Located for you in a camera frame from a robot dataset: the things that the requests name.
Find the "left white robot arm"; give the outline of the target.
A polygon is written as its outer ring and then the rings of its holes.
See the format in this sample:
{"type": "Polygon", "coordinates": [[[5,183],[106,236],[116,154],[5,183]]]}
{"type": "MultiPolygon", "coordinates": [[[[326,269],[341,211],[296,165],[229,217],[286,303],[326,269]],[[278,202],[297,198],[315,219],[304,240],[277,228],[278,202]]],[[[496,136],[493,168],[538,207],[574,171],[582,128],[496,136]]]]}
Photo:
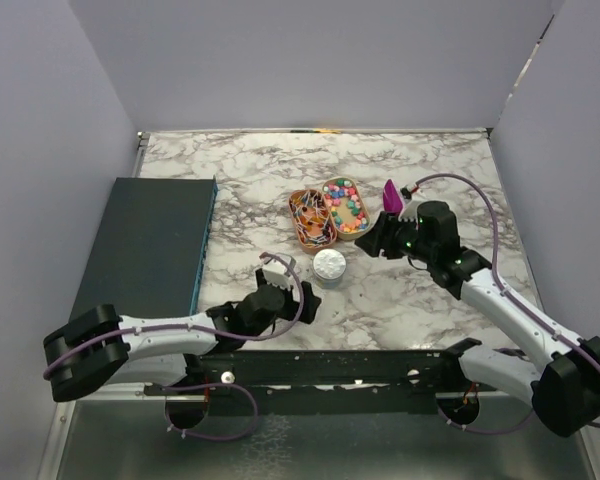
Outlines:
{"type": "Polygon", "coordinates": [[[43,340],[43,377],[53,400],[77,400],[116,383],[169,384],[190,394],[201,371],[187,356],[231,353],[247,342],[276,338],[287,331],[268,330],[278,320],[288,328],[315,320],[322,300],[310,282],[291,274],[275,279],[265,268],[257,270],[256,281],[243,300],[187,317],[135,318],[111,304],[85,312],[43,340]]]}

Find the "clear glass jar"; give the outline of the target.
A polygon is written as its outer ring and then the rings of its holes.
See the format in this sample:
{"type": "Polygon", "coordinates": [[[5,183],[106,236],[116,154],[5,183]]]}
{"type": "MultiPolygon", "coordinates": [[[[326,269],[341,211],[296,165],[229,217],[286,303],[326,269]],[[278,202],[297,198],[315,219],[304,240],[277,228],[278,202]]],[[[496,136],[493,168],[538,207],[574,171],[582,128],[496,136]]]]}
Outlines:
{"type": "Polygon", "coordinates": [[[323,277],[321,275],[315,275],[314,279],[321,288],[334,289],[334,288],[337,288],[342,283],[343,276],[327,278],[327,277],[323,277]]]}

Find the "pink tray of lollipops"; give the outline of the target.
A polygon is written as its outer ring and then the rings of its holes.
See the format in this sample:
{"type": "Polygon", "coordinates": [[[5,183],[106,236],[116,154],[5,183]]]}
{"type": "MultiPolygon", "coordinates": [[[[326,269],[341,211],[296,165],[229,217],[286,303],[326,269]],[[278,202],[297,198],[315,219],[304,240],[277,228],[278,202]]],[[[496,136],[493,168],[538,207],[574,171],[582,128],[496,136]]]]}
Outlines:
{"type": "Polygon", "coordinates": [[[336,226],[320,190],[296,190],[289,195],[287,204],[296,237],[305,253],[314,255],[336,242],[336,226]]]}

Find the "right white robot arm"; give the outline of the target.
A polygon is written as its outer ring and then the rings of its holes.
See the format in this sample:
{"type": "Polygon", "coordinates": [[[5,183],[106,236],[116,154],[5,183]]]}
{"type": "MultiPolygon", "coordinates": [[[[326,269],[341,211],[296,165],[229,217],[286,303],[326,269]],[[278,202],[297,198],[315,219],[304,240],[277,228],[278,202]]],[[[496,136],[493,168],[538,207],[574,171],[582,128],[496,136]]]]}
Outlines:
{"type": "Polygon", "coordinates": [[[440,365],[447,389],[491,386],[529,405],[561,437],[600,417],[600,338],[583,339],[506,285],[494,264],[462,246],[447,203],[419,202],[408,217],[382,212],[355,244],[370,257],[424,263],[435,284],[487,317],[526,356],[472,345],[440,365]]]}

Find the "tan tray of star candies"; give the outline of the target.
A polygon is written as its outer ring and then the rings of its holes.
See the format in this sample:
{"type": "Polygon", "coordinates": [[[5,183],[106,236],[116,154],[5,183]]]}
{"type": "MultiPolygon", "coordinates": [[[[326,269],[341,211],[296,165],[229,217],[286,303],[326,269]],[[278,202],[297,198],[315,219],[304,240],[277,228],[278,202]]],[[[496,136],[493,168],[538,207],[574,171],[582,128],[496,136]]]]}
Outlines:
{"type": "Polygon", "coordinates": [[[353,179],[332,178],[323,183],[322,191],[340,240],[353,241],[370,229],[371,216],[353,179]]]}

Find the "silver jar lid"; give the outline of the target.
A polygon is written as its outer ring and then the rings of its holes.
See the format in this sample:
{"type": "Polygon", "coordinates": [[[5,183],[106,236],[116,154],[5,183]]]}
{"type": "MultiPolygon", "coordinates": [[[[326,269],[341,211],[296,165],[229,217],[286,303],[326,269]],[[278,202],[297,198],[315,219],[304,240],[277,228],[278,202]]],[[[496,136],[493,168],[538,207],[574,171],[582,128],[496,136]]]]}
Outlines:
{"type": "Polygon", "coordinates": [[[334,249],[319,251],[312,261],[314,273],[323,280],[337,280],[346,270],[346,259],[342,253],[334,249]]]}

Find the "purple plastic scoop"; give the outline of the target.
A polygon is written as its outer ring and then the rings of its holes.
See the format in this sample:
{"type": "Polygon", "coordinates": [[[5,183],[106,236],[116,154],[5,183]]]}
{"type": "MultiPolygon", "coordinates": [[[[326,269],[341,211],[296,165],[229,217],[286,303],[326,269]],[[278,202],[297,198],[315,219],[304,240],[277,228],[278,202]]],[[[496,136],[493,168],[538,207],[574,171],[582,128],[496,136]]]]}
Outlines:
{"type": "Polygon", "coordinates": [[[389,214],[400,214],[404,208],[404,199],[394,182],[385,182],[382,193],[383,210],[389,214]]]}

